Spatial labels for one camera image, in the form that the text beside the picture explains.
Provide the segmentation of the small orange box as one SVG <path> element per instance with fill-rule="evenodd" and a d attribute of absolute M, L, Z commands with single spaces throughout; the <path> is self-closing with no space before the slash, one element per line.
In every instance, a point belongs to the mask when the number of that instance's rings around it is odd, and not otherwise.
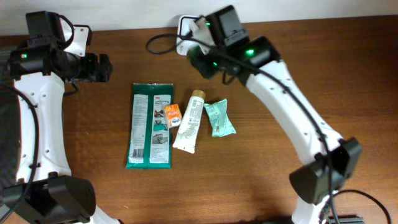
<path fill-rule="evenodd" d="M 182 114 L 178 104 L 164 106 L 165 120 L 168 128 L 175 128 L 182 122 Z"/>

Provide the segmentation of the mint green tissue pack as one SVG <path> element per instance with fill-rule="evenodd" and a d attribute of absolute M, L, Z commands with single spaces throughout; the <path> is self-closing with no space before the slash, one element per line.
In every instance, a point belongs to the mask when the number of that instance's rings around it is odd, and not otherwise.
<path fill-rule="evenodd" d="M 204 104 L 212 127 L 213 137 L 224 137 L 236 134 L 236 130 L 227 115 L 228 100 L 225 98 L 213 104 Z"/>

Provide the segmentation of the white cream tube gold cap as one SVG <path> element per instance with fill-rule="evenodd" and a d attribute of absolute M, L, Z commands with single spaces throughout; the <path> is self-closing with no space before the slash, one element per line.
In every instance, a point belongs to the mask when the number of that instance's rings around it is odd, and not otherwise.
<path fill-rule="evenodd" d="M 187 104 L 173 147 L 191 154 L 195 153 L 198 130 L 205 102 L 205 92 L 194 90 Z"/>

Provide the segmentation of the green 3M gloves packet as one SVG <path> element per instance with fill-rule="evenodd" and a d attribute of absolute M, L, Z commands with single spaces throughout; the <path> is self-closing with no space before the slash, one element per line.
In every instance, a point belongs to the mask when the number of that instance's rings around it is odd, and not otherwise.
<path fill-rule="evenodd" d="M 164 107 L 171 105 L 171 83 L 135 83 L 126 169 L 171 168 L 171 133 Z"/>

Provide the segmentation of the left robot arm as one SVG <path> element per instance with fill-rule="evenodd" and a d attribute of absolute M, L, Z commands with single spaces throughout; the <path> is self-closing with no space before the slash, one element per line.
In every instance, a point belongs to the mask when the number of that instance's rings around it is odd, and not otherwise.
<path fill-rule="evenodd" d="M 113 67 L 106 54 L 86 51 L 89 26 L 72 24 L 55 12 L 25 16 L 29 38 L 12 50 L 5 67 L 6 90 L 17 95 L 21 153 L 16 185 L 2 191 L 5 214 L 29 223 L 114 223 L 96 204 L 90 181 L 72 176 L 63 140 L 65 85 L 108 82 Z"/>

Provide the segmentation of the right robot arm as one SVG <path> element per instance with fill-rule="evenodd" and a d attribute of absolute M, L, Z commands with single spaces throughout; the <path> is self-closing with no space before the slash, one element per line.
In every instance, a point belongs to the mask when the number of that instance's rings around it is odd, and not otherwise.
<path fill-rule="evenodd" d="M 289 176 L 298 200 L 291 223 L 344 223 L 334 198 L 353 175 L 362 152 L 355 138 L 344 139 L 314 109 L 264 36 L 250 39 L 233 6 L 206 16 L 182 16 L 178 33 L 205 78 L 223 72 L 238 80 L 271 112 L 293 144 L 302 167 Z"/>

